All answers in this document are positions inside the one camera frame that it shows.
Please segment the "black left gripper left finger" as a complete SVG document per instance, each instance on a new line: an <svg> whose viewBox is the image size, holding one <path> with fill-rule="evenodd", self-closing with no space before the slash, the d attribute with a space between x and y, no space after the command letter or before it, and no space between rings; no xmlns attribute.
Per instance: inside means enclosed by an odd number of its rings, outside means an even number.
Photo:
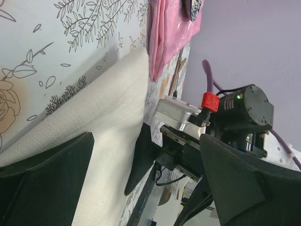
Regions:
<svg viewBox="0 0 301 226"><path fill-rule="evenodd" d="M0 169L2 226L70 226L94 146L83 133Z"/></svg>

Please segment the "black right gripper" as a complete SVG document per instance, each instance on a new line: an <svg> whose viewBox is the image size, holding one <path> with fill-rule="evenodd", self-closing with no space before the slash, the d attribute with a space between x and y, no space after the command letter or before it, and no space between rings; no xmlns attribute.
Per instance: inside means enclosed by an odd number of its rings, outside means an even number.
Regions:
<svg viewBox="0 0 301 226"><path fill-rule="evenodd" d="M160 132L162 133L162 146L157 148L157 144L152 141L151 127L143 123L135 143L132 168L124 195L128 196L135 189L155 160L170 171L177 169L195 181L203 176L174 223L174 226L183 226L186 221L212 204L213 196L205 175L199 141L166 125L161 127ZM215 137L220 138L225 144L257 158L266 158L268 155L263 148L264 139L260 134L243 135L230 132Z"/></svg>

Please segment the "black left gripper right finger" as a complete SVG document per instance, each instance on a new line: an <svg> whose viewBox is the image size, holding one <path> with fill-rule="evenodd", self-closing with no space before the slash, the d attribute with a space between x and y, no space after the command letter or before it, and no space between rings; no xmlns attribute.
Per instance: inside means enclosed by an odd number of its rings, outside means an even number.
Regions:
<svg viewBox="0 0 301 226"><path fill-rule="evenodd" d="M200 153L222 226L299 226L301 174L202 134Z"/></svg>

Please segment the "white cloth napkin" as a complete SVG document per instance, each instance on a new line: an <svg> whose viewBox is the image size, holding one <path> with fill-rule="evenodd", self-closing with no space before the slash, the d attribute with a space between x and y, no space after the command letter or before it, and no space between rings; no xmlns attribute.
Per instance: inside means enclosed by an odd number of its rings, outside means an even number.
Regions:
<svg viewBox="0 0 301 226"><path fill-rule="evenodd" d="M25 160L91 132L92 157L72 224L116 226L143 124L149 57L140 47L83 88L0 155L1 166Z"/></svg>

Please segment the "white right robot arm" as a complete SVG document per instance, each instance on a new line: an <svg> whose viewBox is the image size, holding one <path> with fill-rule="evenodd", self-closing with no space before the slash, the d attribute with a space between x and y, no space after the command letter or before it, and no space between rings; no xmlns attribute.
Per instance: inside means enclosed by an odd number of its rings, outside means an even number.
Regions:
<svg viewBox="0 0 301 226"><path fill-rule="evenodd" d="M159 100L154 117L163 122L163 144L142 125L124 194L156 162L197 182L177 226L212 203L222 226L300 225L301 174L273 163L264 148L273 116L273 104L255 85L206 92L201 108L175 97Z"/></svg>

